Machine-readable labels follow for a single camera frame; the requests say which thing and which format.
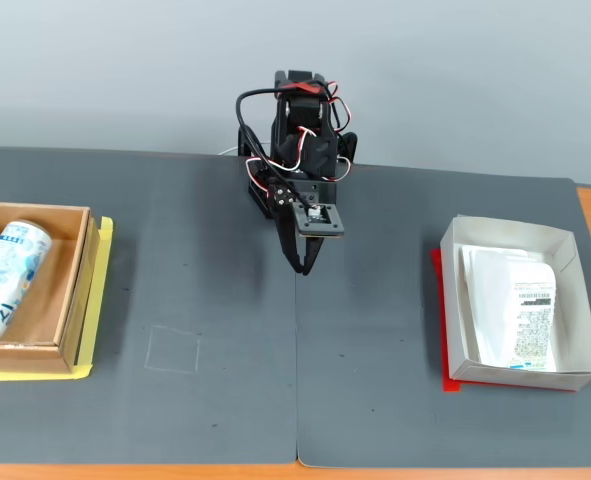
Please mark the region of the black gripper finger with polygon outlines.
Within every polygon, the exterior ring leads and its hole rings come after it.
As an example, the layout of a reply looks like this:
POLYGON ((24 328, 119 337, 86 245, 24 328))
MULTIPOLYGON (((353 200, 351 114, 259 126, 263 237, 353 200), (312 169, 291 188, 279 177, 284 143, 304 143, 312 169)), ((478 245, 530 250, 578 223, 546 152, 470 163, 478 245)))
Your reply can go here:
POLYGON ((324 243, 325 238, 324 237, 310 237, 307 236, 305 238, 305 247, 306 247, 306 251, 305 251, 305 256, 304 256, 304 262, 303 265, 301 267, 301 271, 300 273, 302 275, 309 275, 315 262, 317 259, 317 256, 321 250, 321 247, 324 243))
POLYGON ((295 238, 295 209, 297 204, 278 205, 272 210, 272 216, 276 225, 282 253, 288 263, 298 274, 304 273, 304 265, 300 261, 295 238))

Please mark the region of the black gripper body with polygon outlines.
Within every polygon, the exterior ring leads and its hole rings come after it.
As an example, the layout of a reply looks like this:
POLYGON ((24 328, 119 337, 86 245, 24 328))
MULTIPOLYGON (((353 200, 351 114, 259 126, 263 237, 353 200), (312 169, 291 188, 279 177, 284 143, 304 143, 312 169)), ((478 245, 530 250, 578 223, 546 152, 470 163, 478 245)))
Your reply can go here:
POLYGON ((285 205, 298 203, 296 192, 310 204, 336 204, 335 183, 306 173, 282 173, 282 176, 285 182, 268 171, 259 171, 249 180, 248 192, 267 219, 274 219, 273 211, 279 199, 283 199, 285 205))

